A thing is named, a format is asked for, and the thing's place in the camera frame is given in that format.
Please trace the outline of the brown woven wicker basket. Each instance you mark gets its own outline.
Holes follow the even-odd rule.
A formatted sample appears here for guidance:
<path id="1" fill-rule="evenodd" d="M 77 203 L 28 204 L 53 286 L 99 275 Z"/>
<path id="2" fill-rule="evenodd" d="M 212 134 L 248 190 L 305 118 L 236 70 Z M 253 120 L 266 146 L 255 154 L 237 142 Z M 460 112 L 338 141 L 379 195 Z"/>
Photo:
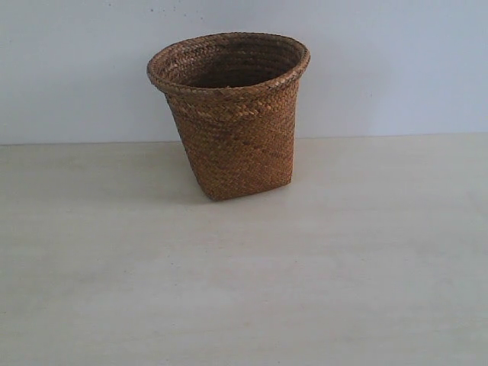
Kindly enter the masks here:
<path id="1" fill-rule="evenodd" d="M 192 172 L 214 201 L 291 182 L 300 78 L 310 51 L 278 34 L 228 32 L 179 41 L 147 63 Z"/>

